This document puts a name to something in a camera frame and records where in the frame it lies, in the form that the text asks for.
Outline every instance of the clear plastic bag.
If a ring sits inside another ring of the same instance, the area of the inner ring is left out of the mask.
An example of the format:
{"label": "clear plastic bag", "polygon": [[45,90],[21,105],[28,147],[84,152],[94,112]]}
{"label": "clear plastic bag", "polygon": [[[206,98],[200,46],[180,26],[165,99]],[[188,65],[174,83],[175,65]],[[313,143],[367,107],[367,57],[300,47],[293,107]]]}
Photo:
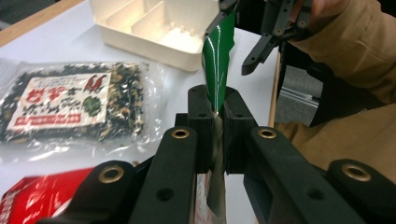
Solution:
{"label": "clear plastic bag", "polygon": [[2,161],[111,154],[162,137],[162,78],[147,63],[0,63]]}

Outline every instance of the white plastic tray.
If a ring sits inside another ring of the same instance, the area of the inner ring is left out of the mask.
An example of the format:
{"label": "white plastic tray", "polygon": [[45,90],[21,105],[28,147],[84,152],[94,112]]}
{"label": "white plastic tray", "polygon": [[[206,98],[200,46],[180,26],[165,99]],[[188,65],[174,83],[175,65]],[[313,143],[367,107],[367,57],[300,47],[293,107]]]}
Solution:
{"label": "white plastic tray", "polygon": [[185,71],[201,67],[205,30],[218,0],[90,0],[93,20],[110,46]]}

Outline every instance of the product label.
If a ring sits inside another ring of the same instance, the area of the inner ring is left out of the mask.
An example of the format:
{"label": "product label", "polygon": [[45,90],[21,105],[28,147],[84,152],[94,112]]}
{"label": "product label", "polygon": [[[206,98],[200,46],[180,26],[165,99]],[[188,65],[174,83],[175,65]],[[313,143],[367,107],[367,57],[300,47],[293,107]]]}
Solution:
{"label": "product label", "polygon": [[7,129],[72,128],[105,122],[110,76],[33,77]]}

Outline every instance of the wooden table edge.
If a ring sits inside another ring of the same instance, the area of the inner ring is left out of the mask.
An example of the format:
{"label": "wooden table edge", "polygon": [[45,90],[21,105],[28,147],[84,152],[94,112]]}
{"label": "wooden table edge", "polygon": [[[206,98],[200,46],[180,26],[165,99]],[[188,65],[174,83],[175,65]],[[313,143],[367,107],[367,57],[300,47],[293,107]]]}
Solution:
{"label": "wooden table edge", "polygon": [[44,8],[41,11],[38,11],[34,15],[9,26],[8,28],[0,31],[0,47],[3,47],[21,35],[28,33],[41,24],[50,21],[51,19],[65,12],[67,9],[74,7],[81,2],[83,2],[83,0],[59,1],[49,7]]}

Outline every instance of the hand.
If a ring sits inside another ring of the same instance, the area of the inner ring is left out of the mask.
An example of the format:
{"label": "hand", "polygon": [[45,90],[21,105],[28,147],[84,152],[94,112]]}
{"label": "hand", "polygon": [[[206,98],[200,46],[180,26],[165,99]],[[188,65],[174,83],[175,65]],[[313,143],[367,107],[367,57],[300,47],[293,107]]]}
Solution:
{"label": "hand", "polygon": [[[295,21],[303,2],[304,0],[296,2],[290,16],[292,21]],[[349,0],[312,0],[308,31],[311,34],[319,32],[347,7],[348,2]]]}

